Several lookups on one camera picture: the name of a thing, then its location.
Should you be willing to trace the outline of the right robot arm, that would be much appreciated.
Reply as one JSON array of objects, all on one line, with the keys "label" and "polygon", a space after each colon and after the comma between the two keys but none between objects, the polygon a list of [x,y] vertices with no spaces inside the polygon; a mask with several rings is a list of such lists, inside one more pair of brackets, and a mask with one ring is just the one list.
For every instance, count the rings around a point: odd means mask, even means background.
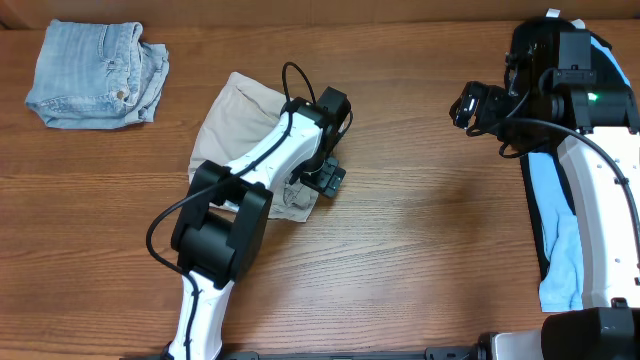
[{"label": "right robot arm", "polygon": [[567,178],[584,260],[583,307],[526,332],[482,336],[476,359],[635,359],[639,355],[639,109],[586,29],[520,26],[503,86],[471,81],[450,115],[501,154],[553,148]]}]

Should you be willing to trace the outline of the beige khaki shorts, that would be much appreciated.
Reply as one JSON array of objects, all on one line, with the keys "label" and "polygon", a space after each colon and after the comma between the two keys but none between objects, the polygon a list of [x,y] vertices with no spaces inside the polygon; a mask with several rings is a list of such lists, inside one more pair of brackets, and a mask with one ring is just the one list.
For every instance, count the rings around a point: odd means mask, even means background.
[{"label": "beige khaki shorts", "polygon": [[286,101],[283,94],[233,72],[199,129],[188,178],[193,180],[206,161],[237,173],[266,155],[242,179],[262,183],[273,193],[271,219],[304,223],[320,194],[300,177],[320,170],[332,157],[351,115],[347,96],[334,88],[326,88],[316,101]]}]

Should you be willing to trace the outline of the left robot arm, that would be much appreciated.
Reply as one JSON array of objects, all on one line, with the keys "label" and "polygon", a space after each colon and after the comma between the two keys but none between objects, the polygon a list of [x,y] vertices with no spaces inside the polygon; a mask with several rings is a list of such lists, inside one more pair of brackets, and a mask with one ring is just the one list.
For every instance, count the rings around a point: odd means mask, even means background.
[{"label": "left robot arm", "polygon": [[261,247],[274,193],[286,183],[328,198],[346,175],[332,151],[352,118],[346,94],[328,87],[315,102],[283,106],[277,126],[240,158],[205,161],[191,181],[172,234],[184,293],[164,359],[215,359],[231,290]]}]

